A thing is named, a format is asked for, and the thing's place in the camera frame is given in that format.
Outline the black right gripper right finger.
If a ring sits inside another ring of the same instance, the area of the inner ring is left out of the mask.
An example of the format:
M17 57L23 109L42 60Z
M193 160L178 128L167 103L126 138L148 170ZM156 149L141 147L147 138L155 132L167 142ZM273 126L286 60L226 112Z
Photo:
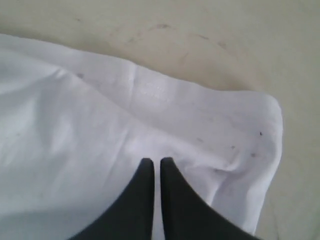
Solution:
M160 161L161 212L166 240L256 240L213 210L171 157Z

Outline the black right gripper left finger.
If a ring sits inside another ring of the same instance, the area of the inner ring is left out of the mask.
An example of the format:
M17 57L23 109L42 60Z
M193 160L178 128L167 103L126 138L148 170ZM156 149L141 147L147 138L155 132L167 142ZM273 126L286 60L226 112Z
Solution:
M150 240L155 203L155 168L143 158L116 201L73 240Z

